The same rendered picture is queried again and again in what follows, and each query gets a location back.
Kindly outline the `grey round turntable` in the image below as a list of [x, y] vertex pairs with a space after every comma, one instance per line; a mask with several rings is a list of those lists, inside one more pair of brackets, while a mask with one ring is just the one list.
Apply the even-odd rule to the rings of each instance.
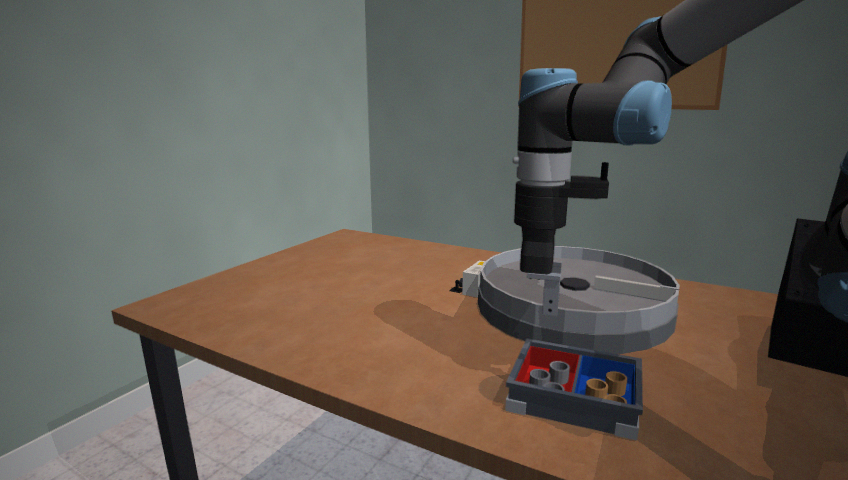
[[675, 332], [680, 285], [658, 266], [604, 250], [554, 246], [553, 260], [562, 260], [556, 317], [542, 315], [544, 280], [527, 278], [520, 256], [521, 248], [479, 260], [449, 291], [477, 297], [492, 326], [522, 341], [625, 354], [664, 343]]

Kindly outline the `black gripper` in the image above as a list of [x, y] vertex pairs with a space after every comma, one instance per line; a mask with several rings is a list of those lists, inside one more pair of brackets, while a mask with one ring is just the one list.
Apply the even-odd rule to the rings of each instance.
[[556, 229], [566, 225], [568, 198], [608, 198], [608, 162], [601, 178], [571, 176], [571, 153], [535, 154], [518, 151], [514, 223], [522, 227], [520, 270], [542, 279], [542, 315], [558, 315], [562, 260], [554, 259]]

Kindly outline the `red and blue divided bin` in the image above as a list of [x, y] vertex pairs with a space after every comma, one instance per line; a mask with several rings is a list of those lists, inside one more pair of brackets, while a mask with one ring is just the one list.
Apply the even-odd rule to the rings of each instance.
[[[531, 370], [549, 372], [553, 361], [570, 366], [569, 381], [562, 385], [565, 391], [529, 384]], [[622, 396], [627, 403], [585, 395], [589, 379], [605, 381], [611, 371], [627, 376]], [[505, 411], [638, 438], [638, 415], [643, 412], [642, 358], [526, 339], [506, 387], [509, 395]]]

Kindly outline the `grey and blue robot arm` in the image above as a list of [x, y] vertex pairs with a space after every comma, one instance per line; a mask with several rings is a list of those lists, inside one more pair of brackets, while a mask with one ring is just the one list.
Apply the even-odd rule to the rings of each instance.
[[[526, 71], [518, 151], [568, 153], [572, 141], [658, 143], [671, 117], [673, 75], [802, 1], [684, 0], [637, 26], [602, 83], [578, 83], [572, 69]], [[807, 240], [801, 264], [822, 306], [848, 323], [848, 151], [840, 169], [826, 221]]]

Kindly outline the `bronze bushing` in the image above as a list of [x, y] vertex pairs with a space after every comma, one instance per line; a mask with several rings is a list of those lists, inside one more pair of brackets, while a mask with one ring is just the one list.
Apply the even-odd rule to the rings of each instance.
[[[590, 385], [589, 385], [590, 384]], [[586, 382], [585, 395], [604, 398], [608, 392], [608, 384], [600, 379], [589, 379]]]
[[626, 399], [625, 399], [625, 398], [623, 398], [622, 396], [619, 396], [619, 395], [615, 395], [615, 394], [609, 394], [609, 395], [606, 395], [606, 396], [604, 397], [604, 399], [608, 399], [608, 400], [612, 400], [612, 401], [617, 401], [617, 402], [622, 402], [622, 403], [627, 403], [627, 401], [626, 401]]
[[[623, 381], [621, 381], [623, 380]], [[605, 382], [608, 384], [608, 394], [625, 395], [627, 376], [623, 373], [611, 371], [606, 374]]]

